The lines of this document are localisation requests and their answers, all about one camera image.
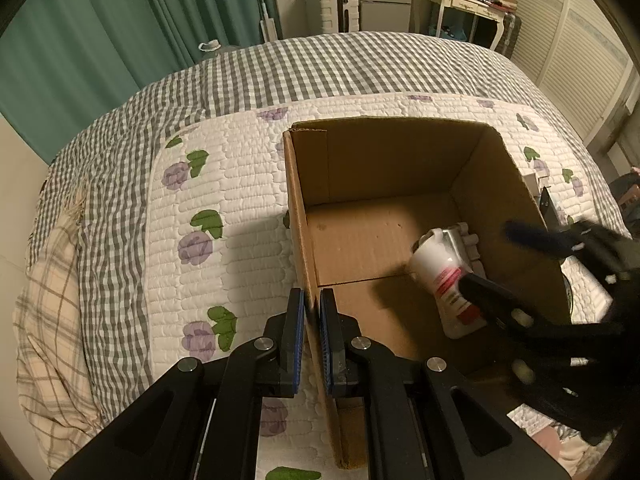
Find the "white red-capped bottle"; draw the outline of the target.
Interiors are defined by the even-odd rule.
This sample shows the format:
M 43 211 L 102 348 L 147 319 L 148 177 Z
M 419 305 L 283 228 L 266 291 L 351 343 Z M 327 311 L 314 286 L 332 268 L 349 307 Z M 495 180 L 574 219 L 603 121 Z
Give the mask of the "white red-capped bottle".
M 416 248 L 408 266 L 416 281 L 433 296 L 448 338 L 460 339 L 486 325 L 480 308 L 462 296 L 459 281 L 466 270 L 444 242 L 427 238 Z

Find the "brown cardboard box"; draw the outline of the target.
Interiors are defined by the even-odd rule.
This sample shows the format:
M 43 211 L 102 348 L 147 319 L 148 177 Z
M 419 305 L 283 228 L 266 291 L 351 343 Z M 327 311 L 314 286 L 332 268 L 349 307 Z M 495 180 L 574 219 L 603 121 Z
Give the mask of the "brown cardboard box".
M 298 122 L 283 136 L 297 276 L 308 297 L 311 353 L 320 356 L 320 292 L 364 336 L 398 356 L 440 356 L 500 413 L 518 401 L 497 384 L 504 339 L 483 326 L 447 337 L 434 298 L 410 275 L 419 238 L 465 223 L 486 276 L 547 320 L 570 319 L 558 264 L 510 243 L 507 221 L 542 217 L 495 128 L 434 118 Z

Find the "black remote control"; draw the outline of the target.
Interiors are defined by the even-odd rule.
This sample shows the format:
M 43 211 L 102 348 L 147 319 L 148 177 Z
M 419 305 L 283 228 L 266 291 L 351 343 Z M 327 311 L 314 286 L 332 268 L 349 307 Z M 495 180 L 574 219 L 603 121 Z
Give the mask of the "black remote control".
M 548 188 L 545 186 L 541 189 L 539 200 L 538 200 L 538 208 L 541 214 L 541 217 L 544 219 L 544 223 L 547 226 L 548 230 L 556 230 L 560 227 L 560 220 L 558 218 L 558 214 L 556 213 L 555 206 L 553 205 L 551 195 L 549 194 Z

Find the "white power adapter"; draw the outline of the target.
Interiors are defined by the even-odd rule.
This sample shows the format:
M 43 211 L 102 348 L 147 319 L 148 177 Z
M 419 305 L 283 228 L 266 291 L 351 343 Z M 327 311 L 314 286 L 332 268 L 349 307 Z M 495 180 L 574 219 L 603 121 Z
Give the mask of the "white power adapter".
M 452 254 L 462 262 L 465 270 L 486 276 L 480 252 L 477 245 L 480 239 L 476 234 L 470 232 L 466 222 L 457 222 L 446 228 L 434 228 L 423 234 L 412 246 L 412 251 L 416 252 L 427 240 L 434 237 L 440 244 L 443 244 Z

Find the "beige plaid blanket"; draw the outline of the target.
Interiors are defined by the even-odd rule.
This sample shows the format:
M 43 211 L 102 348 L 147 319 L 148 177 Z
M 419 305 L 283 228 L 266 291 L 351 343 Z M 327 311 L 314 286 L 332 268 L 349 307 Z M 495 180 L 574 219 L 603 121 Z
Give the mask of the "beige plaid blanket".
M 50 472 L 103 428 L 81 329 L 77 245 L 85 200 L 78 188 L 63 205 L 13 312 L 18 405 Z

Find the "white floral quilted mat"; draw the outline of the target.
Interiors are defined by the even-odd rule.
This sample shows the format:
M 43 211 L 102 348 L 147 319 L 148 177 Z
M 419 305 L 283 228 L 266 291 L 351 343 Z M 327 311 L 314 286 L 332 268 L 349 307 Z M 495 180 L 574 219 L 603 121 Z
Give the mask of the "white floral quilted mat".
M 160 152 L 151 176 L 144 290 L 154 376 L 185 356 L 225 358 L 285 310 L 292 288 L 305 292 L 295 266 L 283 136 L 298 122 L 359 117 L 491 126 L 523 181 L 534 177 L 548 188 L 562 224 L 596 215 L 585 171 L 559 129 L 526 105 L 460 94 L 386 93 L 300 101 L 201 122 Z M 577 260 L 558 266 L 569 321 L 599 321 L 610 296 Z

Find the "white louvered wardrobe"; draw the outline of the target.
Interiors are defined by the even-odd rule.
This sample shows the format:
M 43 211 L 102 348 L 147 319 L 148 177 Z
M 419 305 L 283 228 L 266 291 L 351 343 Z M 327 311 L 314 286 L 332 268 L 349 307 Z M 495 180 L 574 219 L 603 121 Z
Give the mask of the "white louvered wardrobe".
M 512 61 L 544 92 L 586 145 L 608 135 L 616 110 L 638 96 L 638 74 L 593 0 L 516 0 L 522 20 Z

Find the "dark suitcase by wardrobe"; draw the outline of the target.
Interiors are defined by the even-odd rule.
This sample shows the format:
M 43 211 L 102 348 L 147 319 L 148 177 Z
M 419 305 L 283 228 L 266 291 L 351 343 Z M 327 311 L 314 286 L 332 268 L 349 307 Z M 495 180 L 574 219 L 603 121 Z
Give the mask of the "dark suitcase by wardrobe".
M 521 27 L 522 19 L 519 16 L 513 13 L 506 14 L 503 19 L 503 33 L 496 47 L 498 53 L 512 58 Z

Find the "clear water jug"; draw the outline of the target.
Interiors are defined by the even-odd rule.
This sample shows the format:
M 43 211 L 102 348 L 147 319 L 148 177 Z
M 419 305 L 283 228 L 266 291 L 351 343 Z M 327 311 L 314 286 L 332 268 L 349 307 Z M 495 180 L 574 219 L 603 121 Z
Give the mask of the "clear water jug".
M 217 39 L 209 40 L 207 42 L 201 42 L 198 45 L 198 50 L 200 50 L 204 58 L 211 58 L 212 56 L 220 55 L 221 53 L 232 52 L 238 49 L 238 46 L 225 46 Z

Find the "white dressing table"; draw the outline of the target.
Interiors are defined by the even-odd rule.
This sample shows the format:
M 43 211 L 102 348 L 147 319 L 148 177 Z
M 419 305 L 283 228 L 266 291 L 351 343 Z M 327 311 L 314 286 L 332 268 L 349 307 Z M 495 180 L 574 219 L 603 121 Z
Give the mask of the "white dressing table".
M 417 34 L 422 32 L 422 25 L 426 20 L 426 8 L 428 6 L 434 6 L 436 8 L 436 37 L 439 37 L 442 33 L 442 22 L 444 21 L 445 11 L 448 9 L 472 15 L 473 21 L 469 41 L 472 41 L 475 37 L 477 21 L 480 18 L 486 18 L 486 20 L 494 22 L 496 24 L 496 32 L 494 38 L 492 38 L 489 49 L 491 51 L 497 50 L 498 43 L 506 29 L 506 26 L 504 26 L 506 12 L 503 10 L 499 10 L 494 6 L 481 3 L 477 0 L 412 0 L 412 29 Z

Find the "white floor mop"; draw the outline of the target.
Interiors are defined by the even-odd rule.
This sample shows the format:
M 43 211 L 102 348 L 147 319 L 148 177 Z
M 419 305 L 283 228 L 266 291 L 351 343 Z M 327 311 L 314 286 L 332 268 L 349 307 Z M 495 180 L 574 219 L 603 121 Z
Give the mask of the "white floor mop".
M 265 42 L 275 42 L 280 39 L 278 25 L 277 0 L 258 0 L 260 13 L 260 31 Z

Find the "green curtain left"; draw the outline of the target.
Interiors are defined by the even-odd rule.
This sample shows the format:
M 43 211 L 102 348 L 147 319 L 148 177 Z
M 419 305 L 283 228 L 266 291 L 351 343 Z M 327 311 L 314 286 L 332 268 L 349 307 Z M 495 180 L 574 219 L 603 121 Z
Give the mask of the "green curtain left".
M 44 161 L 130 96 L 201 61 L 201 42 L 262 44 L 258 0 L 25 0 L 1 34 L 1 114 Z

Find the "white suitcase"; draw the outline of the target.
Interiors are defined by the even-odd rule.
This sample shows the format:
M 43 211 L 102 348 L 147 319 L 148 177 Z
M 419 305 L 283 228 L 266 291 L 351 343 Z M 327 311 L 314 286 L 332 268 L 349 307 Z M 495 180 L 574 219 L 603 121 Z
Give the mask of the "white suitcase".
M 305 0 L 311 35 L 358 32 L 359 0 Z

